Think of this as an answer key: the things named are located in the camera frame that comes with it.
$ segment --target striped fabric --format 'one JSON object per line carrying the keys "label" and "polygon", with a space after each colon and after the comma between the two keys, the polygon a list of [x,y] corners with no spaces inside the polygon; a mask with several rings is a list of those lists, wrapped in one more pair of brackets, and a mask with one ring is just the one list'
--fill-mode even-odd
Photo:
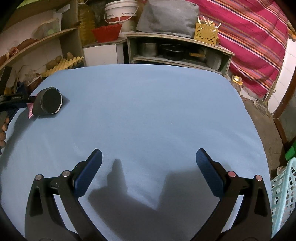
{"label": "striped fabric", "polygon": [[244,85],[264,96],[283,63],[287,18],[273,0],[188,0],[219,27],[221,45],[236,55],[230,70]]}

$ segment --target black cylindrical object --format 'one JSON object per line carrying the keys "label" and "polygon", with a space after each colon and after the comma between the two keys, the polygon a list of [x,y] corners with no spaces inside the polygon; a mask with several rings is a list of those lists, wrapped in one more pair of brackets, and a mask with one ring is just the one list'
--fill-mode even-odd
{"label": "black cylindrical object", "polygon": [[169,60],[180,61],[184,58],[185,49],[182,45],[166,45],[163,47],[163,57]]}
{"label": "black cylindrical object", "polygon": [[55,114],[62,105],[62,95],[55,87],[41,90],[34,101],[32,114],[34,116]]}

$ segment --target wooden door frame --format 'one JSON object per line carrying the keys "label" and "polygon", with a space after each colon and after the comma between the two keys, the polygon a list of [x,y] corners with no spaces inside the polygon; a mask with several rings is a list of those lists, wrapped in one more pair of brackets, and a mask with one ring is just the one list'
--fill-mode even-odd
{"label": "wooden door frame", "polygon": [[[288,1],[274,0],[274,1],[278,4],[278,6],[282,9],[284,14],[287,16],[291,25],[296,29],[296,16],[292,12],[293,9],[296,11],[296,7],[294,6],[295,3],[291,3],[289,0]],[[282,115],[282,113],[284,112],[284,110],[286,109],[287,105],[289,104],[295,90],[296,90],[296,68],[294,70],[289,87],[288,87],[281,103],[279,104],[278,108],[276,109],[276,111],[273,114],[273,120],[276,125],[276,128],[278,129],[279,135],[282,139],[285,151],[287,151],[287,149],[289,148],[289,142],[288,142],[287,136],[285,134],[283,125],[281,124],[279,118]]]}

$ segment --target red basket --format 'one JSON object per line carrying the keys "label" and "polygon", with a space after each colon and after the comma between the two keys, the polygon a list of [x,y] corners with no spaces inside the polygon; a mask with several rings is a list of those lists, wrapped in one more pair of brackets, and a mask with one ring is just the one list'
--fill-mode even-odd
{"label": "red basket", "polygon": [[113,24],[92,29],[99,43],[114,41],[118,39],[122,24]]}

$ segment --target shelf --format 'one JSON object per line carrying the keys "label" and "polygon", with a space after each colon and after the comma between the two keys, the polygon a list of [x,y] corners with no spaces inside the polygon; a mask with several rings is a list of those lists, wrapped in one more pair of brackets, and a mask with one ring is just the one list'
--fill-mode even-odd
{"label": "shelf", "polygon": [[28,54],[29,52],[37,49],[38,47],[42,46],[43,44],[48,43],[49,41],[59,38],[69,32],[72,32],[74,30],[76,30],[77,28],[69,28],[69,29],[65,29],[62,30],[60,32],[51,34],[41,40],[38,40],[37,42],[27,46],[26,48],[24,48],[22,51],[18,52],[16,55],[13,55],[9,60],[5,61],[5,63],[0,66],[0,71],[6,66],[9,65],[11,66],[12,64],[14,64],[16,61],[18,61],[19,59],[21,59],[23,56],[25,56],[26,54]]}
{"label": "shelf", "polygon": [[125,42],[127,42],[127,38],[121,37],[121,38],[118,38],[117,40],[104,42],[104,43],[94,42],[94,43],[91,43],[88,45],[84,45],[83,48],[89,48],[89,47],[93,47],[93,46],[102,46],[102,45],[111,45],[111,44],[123,44]]}
{"label": "shelf", "polygon": [[156,63],[161,63],[161,64],[170,64],[170,65],[176,65],[176,66],[187,67],[187,68],[204,69],[204,70],[208,70],[208,71],[222,75],[221,71],[211,69],[203,62],[193,61],[193,60],[189,60],[189,59],[183,59],[181,61],[174,61],[174,60],[166,59],[166,58],[162,57],[161,55],[157,56],[157,57],[143,57],[143,56],[137,55],[137,56],[133,57],[133,61],[134,60],[156,62]]}
{"label": "shelf", "polygon": [[14,11],[3,31],[26,18],[52,9],[60,9],[68,3],[70,0],[38,0],[23,5]]}
{"label": "shelf", "polygon": [[154,34],[154,33],[133,33],[133,34],[125,34],[125,37],[132,38],[132,37],[151,37],[151,38],[163,38],[163,39],[173,39],[173,40],[179,40],[179,41],[186,41],[190,43],[195,43],[199,45],[203,45],[212,49],[219,50],[225,54],[234,56],[235,53],[229,51],[228,49],[220,46],[220,45],[211,45],[204,42],[200,42],[194,39],[185,38],[185,37],[179,37],[174,35],[168,35],[168,34]]}

